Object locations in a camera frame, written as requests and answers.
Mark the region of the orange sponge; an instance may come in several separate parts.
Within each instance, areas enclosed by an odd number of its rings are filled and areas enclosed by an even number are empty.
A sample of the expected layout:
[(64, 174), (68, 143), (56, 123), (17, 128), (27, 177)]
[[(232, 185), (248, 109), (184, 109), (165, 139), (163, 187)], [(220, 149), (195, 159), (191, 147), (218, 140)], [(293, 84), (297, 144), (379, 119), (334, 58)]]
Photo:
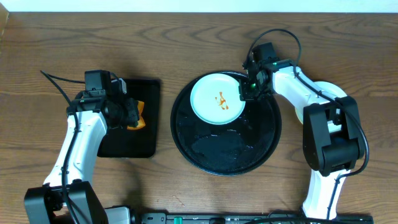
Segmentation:
[(137, 109), (139, 112), (139, 120), (137, 121), (137, 124), (135, 126), (127, 126), (128, 130), (138, 130), (138, 129), (142, 129), (146, 124), (145, 121), (142, 117), (142, 112), (144, 110), (144, 102), (143, 101), (138, 101), (137, 102)]

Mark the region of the light green plate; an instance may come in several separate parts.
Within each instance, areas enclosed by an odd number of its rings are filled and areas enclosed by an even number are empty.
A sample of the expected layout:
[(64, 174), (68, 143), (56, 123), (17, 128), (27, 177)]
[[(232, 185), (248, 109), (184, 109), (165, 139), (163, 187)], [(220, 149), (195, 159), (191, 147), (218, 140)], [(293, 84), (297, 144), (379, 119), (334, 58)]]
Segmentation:
[[(323, 91), (332, 93), (332, 94), (336, 95), (337, 97), (342, 98), (342, 97), (347, 96), (347, 94), (340, 87), (338, 87), (337, 85), (332, 84), (330, 82), (317, 81), (317, 82), (315, 82), (315, 84), (318, 85), (320, 88), (322, 88)], [(296, 114), (298, 120), (301, 123), (303, 123), (303, 115), (297, 108), (295, 108), (295, 114)]]
[(244, 111), (237, 79), (222, 73), (211, 73), (194, 84), (190, 94), (193, 112), (204, 122), (228, 124)]

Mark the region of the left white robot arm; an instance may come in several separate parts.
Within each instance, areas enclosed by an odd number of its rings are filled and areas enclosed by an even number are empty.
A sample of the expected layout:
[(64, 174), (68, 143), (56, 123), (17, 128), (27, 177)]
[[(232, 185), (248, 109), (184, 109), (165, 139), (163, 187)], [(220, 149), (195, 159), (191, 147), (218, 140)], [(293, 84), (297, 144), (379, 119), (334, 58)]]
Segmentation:
[(30, 223), (57, 223), (55, 211), (67, 206), (72, 223), (133, 223), (130, 208), (103, 208), (91, 181), (97, 152), (108, 126), (101, 112), (77, 112), (68, 117), (60, 155), (43, 186), (28, 189), (24, 206)]

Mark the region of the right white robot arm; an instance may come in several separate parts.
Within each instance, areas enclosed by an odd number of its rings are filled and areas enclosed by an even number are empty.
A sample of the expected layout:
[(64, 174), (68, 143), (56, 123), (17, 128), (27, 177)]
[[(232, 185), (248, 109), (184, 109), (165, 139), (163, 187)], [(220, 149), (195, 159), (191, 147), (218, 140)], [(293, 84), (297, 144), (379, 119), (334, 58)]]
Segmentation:
[(333, 220), (336, 205), (357, 160), (369, 160), (369, 144), (361, 127), (358, 105), (334, 84), (311, 81), (292, 60), (247, 59), (248, 79), (241, 84), (244, 100), (266, 93), (288, 100), (302, 116), (303, 153), (311, 178), (302, 210), (307, 218)]

